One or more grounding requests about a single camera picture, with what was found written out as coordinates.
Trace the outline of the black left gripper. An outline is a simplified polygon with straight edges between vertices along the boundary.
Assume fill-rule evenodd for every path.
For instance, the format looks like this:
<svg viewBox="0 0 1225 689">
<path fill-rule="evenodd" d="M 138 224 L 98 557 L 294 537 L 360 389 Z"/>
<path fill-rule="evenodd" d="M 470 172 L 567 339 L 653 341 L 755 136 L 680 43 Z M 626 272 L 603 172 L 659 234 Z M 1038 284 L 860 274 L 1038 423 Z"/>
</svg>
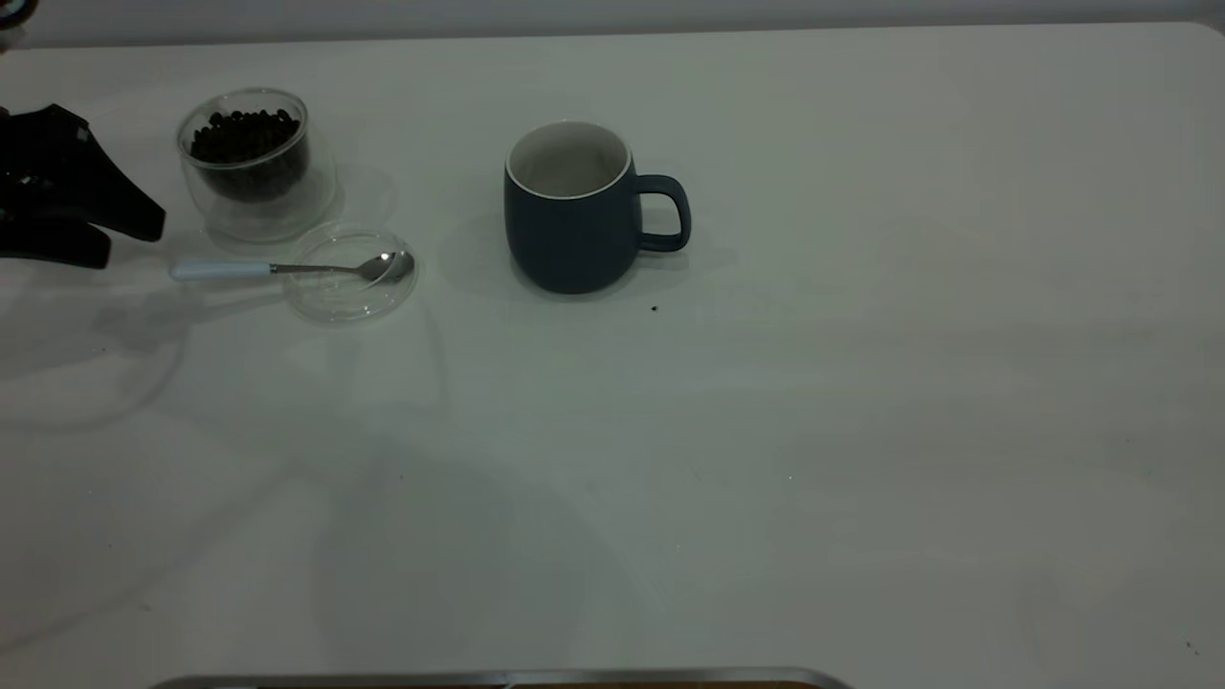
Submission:
<svg viewBox="0 0 1225 689">
<path fill-rule="evenodd" d="M 111 240 L 89 223 L 16 222 L 39 213 L 56 183 L 64 202 L 83 221 L 141 242 L 159 242 L 165 232 L 165 208 L 123 174 L 88 121 L 58 104 L 24 113 L 4 108 L 1 257 L 108 266 Z"/>
</svg>

